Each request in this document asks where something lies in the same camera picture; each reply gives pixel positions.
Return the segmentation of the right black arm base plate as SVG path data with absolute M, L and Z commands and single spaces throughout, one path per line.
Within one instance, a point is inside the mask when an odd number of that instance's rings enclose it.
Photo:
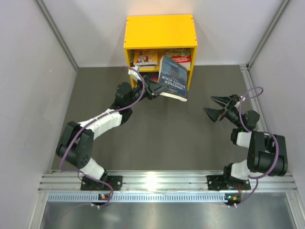
M 251 190 L 249 180 L 241 180 L 234 177 L 225 177 L 224 175 L 208 175 L 207 176 L 208 190 L 223 191 L 223 190 Z

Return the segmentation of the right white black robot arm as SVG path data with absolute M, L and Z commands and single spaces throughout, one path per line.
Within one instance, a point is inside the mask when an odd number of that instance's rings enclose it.
M 232 130 L 231 141 L 234 145 L 248 149 L 247 158 L 239 163 L 230 163 L 224 167 L 221 175 L 208 175 L 208 189 L 250 190 L 249 177 L 284 176 L 288 171 L 285 137 L 270 136 L 256 130 L 260 115 L 249 110 L 239 111 L 244 98 L 236 94 L 230 96 L 211 96 L 221 109 L 203 108 L 213 122 L 228 119 L 236 127 Z

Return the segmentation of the red 13-Storey Treehouse book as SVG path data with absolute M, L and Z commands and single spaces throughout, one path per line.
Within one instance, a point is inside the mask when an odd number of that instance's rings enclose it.
M 177 63 L 190 63 L 191 53 L 189 48 L 167 49 L 165 55 Z

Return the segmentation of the Roald Dahl Charlie book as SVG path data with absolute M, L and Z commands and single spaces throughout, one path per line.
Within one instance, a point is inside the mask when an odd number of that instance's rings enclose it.
M 156 49 L 134 50 L 133 65 L 150 66 L 158 64 L 158 51 Z

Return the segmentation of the blue Jane Eyre book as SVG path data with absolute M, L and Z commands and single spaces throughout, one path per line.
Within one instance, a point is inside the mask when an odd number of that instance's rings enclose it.
M 158 82 L 159 81 L 159 73 L 157 72 L 147 72 L 145 75 L 153 82 Z

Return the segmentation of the dark blue Nineteen Eighty-Four book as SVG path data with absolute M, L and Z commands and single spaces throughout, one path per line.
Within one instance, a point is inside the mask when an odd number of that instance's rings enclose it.
M 161 96 L 187 101 L 187 69 L 166 55 L 160 60 L 158 83 L 167 87 Z

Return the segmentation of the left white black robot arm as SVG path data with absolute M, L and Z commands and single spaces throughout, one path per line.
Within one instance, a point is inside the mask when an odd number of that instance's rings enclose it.
M 92 158 L 93 142 L 105 132 L 123 125 L 132 115 L 132 106 L 144 98 L 152 100 L 169 86 L 148 77 L 138 81 L 137 87 L 123 82 L 117 86 L 112 105 L 102 114 L 87 121 L 69 122 L 59 139 L 56 155 L 91 178 L 96 189 L 107 186 L 107 171 Z

